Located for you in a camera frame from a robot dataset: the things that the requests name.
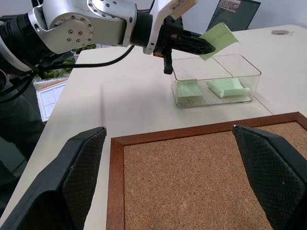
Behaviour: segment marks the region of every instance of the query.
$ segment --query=monitor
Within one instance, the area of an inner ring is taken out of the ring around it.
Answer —
[[[231,31],[246,30],[255,16],[260,2],[252,0],[220,0],[207,30],[225,23]]]
[[[0,230],[82,230],[105,137],[106,129],[98,127],[69,139],[37,175]]]

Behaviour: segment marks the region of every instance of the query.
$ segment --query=light green sticky note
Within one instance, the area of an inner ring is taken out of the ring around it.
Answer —
[[[250,88],[243,88],[238,78],[209,80],[207,86],[221,98],[250,93]]]
[[[200,57],[204,60],[212,57],[214,54],[226,48],[227,46],[235,42],[239,42],[225,25],[225,23],[218,23],[215,27],[200,36],[200,38],[207,40],[207,42],[215,47],[214,52],[200,55]]]
[[[177,97],[202,96],[197,79],[180,81],[177,83]]]

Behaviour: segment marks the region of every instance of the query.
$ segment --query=white table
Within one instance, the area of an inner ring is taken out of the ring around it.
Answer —
[[[307,81],[302,77],[303,71],[307,73],[307,65],[297,69],[300,66],[297,63],[303,63],[303,58],[307,55],[307,52],[304,53],[299,49],[299,44],[305,46],[307,30],[297,26],[284,26],[278,29],[288,29],[294,31],[294,34],[291,37],[278,37],[271,34],[271,28],[237,32],[236,36],[241,44],[234,44],[222,53],[242,54],[262,70],[263,76],[257,96],[273,113],[307,111],[306,105],[303,105],[304,99],[297,97],[298,92],[289,87],[292,82],[288,79],[292,73],[294,79],[299,81],[300,88],[303,88]],[[293,44],[296,51],[290,48],[291,38],[295,40],[293,43],[297,43]],[[78,63],[106,62],[120,56],[125,50],[117,47],[83,51]],[[187,57],[193,55],[173,52],[173,58]],[[278,83],[278,88],[270,90],[270,87],[276,84],[274,82],[276,75],[281,81]],[[178,109],[170,89],[169,78],[163,74],[163,59],[144,55],[142,49],[138,47],[127,58],[113,66],[74,69],[0,220],[0,225],[36,175],[58,155],[65,142],[79,132],[98,126],[107,128],[97,186],[84,228],[101,230],[105,229],[106,224],[112,137],[272,114],[257,99],[251,103]],[[288,95],[282,93],[275,97],[282,92],[279,88],[281,85],[288,87]]]

